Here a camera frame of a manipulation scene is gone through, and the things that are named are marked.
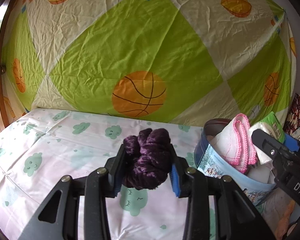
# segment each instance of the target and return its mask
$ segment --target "printed container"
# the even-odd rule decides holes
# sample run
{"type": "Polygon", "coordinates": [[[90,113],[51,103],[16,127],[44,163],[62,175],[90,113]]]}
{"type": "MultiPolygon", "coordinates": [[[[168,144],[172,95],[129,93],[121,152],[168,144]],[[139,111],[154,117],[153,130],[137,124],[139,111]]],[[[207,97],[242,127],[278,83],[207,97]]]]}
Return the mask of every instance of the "printed container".
{"type": "Polygon", "coordinates": [[[194,160],[198,170],[204,175],[221,178],[231,176],[251,202],[257,206],[265,200],[276,184],[262,183],[250,179],[227,163],[209,144],[207,136],[215,136],[230,122],[229,119],[212,119],[208,121],[201,133],[201,138],[194,150],[194,160]]]}

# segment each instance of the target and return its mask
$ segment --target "bed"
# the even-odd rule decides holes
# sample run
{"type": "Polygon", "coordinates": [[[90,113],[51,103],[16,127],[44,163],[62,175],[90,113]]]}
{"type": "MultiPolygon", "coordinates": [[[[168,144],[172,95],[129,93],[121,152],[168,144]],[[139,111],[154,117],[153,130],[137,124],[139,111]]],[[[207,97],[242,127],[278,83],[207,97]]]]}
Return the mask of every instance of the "bed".
{"type": "MultiPolygon", "coordinates": [[[[6,237],[18,239],[63,175],[89,175],[116,156],[126,136],[146,128],[167,129],[177,155],[194,166],[201,127],[42,108],[12,123],[0,133],[0,228],[6,237]]],[[[106,204],[112,239],[182,239],[187,199],[175,196],[169,178],[155,190],[123,186],[106,204]]]]}

